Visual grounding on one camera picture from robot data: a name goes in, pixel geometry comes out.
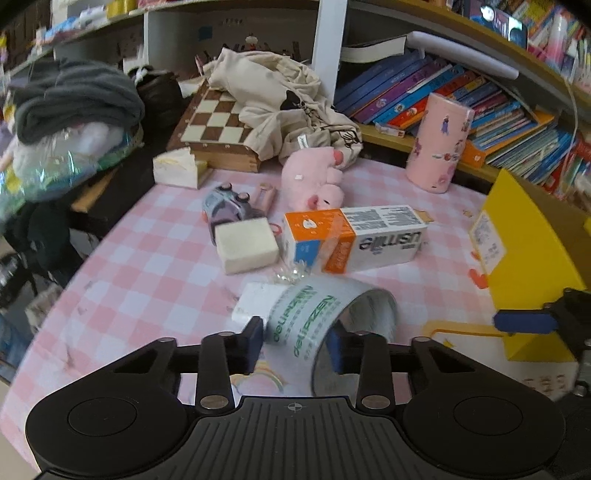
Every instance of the metal screw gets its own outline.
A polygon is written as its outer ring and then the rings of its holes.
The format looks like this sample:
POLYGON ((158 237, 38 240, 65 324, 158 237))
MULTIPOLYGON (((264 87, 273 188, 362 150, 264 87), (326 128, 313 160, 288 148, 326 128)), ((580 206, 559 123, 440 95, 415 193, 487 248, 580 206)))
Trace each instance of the metal screw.
POLYGON ((390 406, 390 401, 383 395, 368 395, 361 400, 361 404, 371 410, 383 410, 390 406))
POLYGON ((586 397, 587 387, 585 387, 584 385, 575 385, 573 393, 577 395, 577 397, 586 397))
POLYGON ((203 397, 200 402, 201 406, 208 410, 219 410, 229 403, 228 399, 221 395, 208 395, 207 397, 203 397))

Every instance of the gray towel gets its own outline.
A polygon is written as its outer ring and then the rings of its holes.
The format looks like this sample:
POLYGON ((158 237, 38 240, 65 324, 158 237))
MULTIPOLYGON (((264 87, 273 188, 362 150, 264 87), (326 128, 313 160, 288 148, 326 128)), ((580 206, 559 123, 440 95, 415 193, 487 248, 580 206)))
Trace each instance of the gray towel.
POLYGON ((38 60, 27 85, 12 91, 17 135, 25 145, 79 124, 130 128, 144 117, 133 81, 98 61, 38 60))

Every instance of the pink plush toy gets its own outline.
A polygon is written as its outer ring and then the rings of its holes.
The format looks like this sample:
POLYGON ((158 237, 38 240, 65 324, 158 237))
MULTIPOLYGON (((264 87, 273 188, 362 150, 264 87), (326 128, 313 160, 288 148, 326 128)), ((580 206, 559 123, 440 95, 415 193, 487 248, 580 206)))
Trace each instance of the pink plush toy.
POLYGON ((328 210, 343 206, 345 194, 339 187, 343 153, 332 147, 302 148, 293 152, 281 172, 282 191, 295 212, 328 210))

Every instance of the roll of packing tape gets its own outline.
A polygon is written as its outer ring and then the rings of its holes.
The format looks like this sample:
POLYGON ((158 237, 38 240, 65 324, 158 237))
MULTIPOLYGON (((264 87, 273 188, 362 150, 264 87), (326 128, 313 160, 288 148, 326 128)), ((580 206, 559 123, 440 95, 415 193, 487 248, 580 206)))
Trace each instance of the roll of packing tape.
POLYGON ((337 321, 350 332, 373 332, 393 342, 396 302, 389 291, 350 278, 305 278, 269 314, 265 359, 303 395, 348 395, 354 402, 359 376, 336 374, 325 344, 337 321))

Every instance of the pink cylinder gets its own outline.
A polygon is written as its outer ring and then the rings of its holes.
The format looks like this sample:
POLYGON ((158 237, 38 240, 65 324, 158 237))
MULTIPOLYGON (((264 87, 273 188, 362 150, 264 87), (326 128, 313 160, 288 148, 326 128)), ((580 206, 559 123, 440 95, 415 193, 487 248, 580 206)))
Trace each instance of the pink cylinder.
POLYGON ((474 110, 437 93, 429 95, 406 175, 417 187, 445 193, 466 146, 474 110))

